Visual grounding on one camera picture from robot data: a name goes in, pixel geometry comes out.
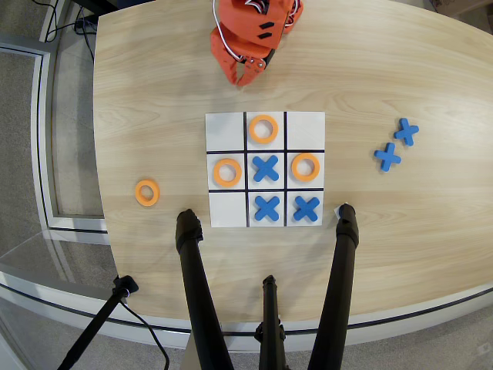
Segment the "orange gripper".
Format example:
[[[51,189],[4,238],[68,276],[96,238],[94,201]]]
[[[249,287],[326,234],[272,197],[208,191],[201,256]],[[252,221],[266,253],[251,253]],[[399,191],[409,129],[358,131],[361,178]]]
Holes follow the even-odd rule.
[[[247,86],[265,71],[292,11],[292,1],[213,2],[211,52],[231,84]]]

